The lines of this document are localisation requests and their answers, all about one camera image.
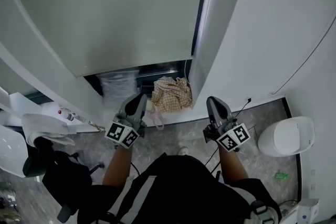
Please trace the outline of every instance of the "white towel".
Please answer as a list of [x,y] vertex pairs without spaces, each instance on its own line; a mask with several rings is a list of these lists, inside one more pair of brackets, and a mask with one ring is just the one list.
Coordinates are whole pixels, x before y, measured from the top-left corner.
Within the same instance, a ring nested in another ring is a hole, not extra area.
[[26,136],[26,142],[34,146],[34,140],[44,137],[63,145],[75,145],[68,134],[76,134],[76,128],[51,116],[41,114],[24,114],[22,116],[22,128]]

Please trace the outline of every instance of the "white box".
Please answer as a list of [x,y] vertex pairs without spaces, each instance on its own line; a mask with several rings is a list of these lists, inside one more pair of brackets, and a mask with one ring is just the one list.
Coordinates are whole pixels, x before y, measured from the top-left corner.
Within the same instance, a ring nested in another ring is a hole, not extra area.
[[320,199],[302,199],[298,203],[298,224],[310,224],[317,216]]

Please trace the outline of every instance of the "green object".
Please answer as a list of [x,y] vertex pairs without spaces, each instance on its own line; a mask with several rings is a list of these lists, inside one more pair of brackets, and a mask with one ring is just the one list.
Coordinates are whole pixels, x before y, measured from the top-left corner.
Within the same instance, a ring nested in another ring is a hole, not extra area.
[[288,174],[286,173],[276,173],[275,178],[276,179],[286,179],[288,177]]

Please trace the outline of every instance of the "white shoe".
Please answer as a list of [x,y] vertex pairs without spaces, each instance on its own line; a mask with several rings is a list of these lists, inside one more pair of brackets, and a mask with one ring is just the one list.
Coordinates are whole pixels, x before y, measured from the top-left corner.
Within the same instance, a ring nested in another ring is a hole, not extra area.
[[179,152],[178,155],[180,156],[189,155],[189,148],[187,148],[186,146],[183,146],[180,148],[178,152]]

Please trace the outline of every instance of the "backpack strap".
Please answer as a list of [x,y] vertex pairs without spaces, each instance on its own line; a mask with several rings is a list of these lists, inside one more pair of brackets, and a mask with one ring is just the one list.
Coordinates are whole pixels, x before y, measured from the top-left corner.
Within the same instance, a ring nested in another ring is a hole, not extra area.
[[109,213],[117,216],[121,203],[124,200],[126,194],[128,193],[128,191],[131,189],[132,183],[134,180],[134,176],[129,176],[126,179],[126,183],[124,188],[122,189],[122,192],[120,193],[120,195],[117,197],[117,199],[115,200],[114,204],[112,205],[111,209],[108,211]]
[[[111,209],[108,211],[109,213],[113,214],[115,217],[117,216],[120,206],[122,204],[122,201],[124,200],[126,194],[129,192],[132,186],[134,177],[128,177],[126,179],[125,186],[118,196],[118,198],[115,200],[114,204],[112,205]],[[154,181],[156,179],[156,176],[149,176],[146,180],[146,182],[142,185],[141,189],[139,190],[138,194],[136,195],[132,207],[130,210],[122,217],[120,220],[120,223],[122,224],[131,224],[136,216],[138,215],[147,195],[148,192],[150,191]]]
[[245,219],[244,224],[278,224],[278,215],[273,208],[267,207],[263,201],[257,200],[242,188],[226,186],[238,193],[251,207],[250,219]]
[[156,176],[149,176],[136,195],[131,209],[120,220],[123,224],[131,224],[138,215],[143,202],[145,201],[149,190],[151,189]]

